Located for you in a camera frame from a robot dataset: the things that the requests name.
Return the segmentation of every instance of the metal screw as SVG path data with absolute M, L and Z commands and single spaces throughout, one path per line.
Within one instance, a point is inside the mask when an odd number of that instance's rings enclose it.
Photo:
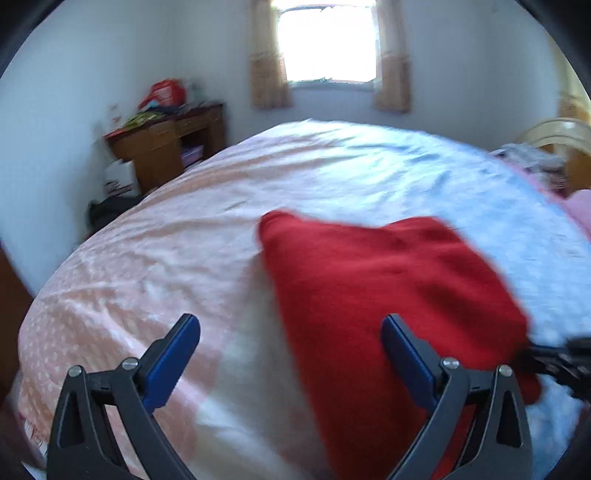
M 501 365 L 499 367 L 499 373 L 503 375 L 503 377 L 510 377 L 513 375 L 513 369 L 509 365 Z
M 82 367 L 80 365 L 74 365 L 68 370 L 68 375 L 71 377 L 77 377 L 82 373 Z
M 137 358 L 134 358 L 133 356 L 130 356 L 129 358 L 126 358 L 121 363 L 121 366 L 123 367 L 123 370 L 127 370 L 127 371 L 133 370 L 138 365 L 139 365 L 139 360 Z
M 448 356 L 441 361 L 441 364 L 449 370 L 456 370 L 460 366 L 460 361 L 456 358 Z

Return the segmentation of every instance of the white wall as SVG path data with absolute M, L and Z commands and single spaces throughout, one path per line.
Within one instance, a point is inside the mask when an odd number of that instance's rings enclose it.
M 294 107 L 250 107 L 249 0 L 183 0 L 178 73 L 204 79 L 228 103 L 230 140 L 306 118 L 420 129 L 496 148 L 556 114 L 544 31 L 514 0 L 404 0 L 413 61 L 413 111 L 375 110 L 370 92 L 294 91 Z
M 36 293 L 81 243 L 102 196 L 93 142 L 170 74 L 171 1 L 66 0 L 0 79 L 0 238 Z
M 514 0 L 492 4 L 491 65 L 494 65 L 491 144 L 502 145 L 558 114 L 560 82 L 544 27 Z
M 404 0 L 413 111 L 372 93 L 294 91 L 295 107 L 250 107 L 249 0 L 66 0 L 0 79 L 0 238 L 36 293 L 86 233 L 102 195 L 93 142 L 107 106 L 127 116 L 167 76 L 204 80 L 227 103 L 232 143 L 282 122 L 346 120 L 420 129 L 493 149 L 555 116 L 544 30 L 514 0 Z

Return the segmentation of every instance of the wooden furniture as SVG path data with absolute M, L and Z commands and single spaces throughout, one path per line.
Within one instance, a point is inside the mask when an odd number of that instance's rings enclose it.
M 18 330 L 32 301 L 0 245 L 0 404 L 18 371 Z
M 147 122 L 105 140 L 117 158 L 133 161 L 142 193 L 161 187 L 184 172 L 183 148 L 203 146 L 203 159 L 226 148 L 221 103 Z
M 529 129 L 516 143 L 529 143 L 565 158 L 569 194 L 591 188 L 589 124 L 573 118 L 553 118 Z

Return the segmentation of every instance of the wooden desk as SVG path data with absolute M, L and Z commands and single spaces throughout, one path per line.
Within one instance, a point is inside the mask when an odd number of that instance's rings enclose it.
M 167 115 L 105 140 L 117 158 L 133 161 L 140 189 L 145 194 L 184 172 L 183 147 L 203 145 L 204 160 L 226 148 L 223 105 Z

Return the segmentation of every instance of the red plastic bag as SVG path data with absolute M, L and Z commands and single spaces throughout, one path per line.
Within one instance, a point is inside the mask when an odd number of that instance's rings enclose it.
M 139 104 L 139 109 L 153 100 L 160 106 L 180 106 L 186 103 L 187 92 L 179 80 L 166 79 L 152 85 L 150 94 Z

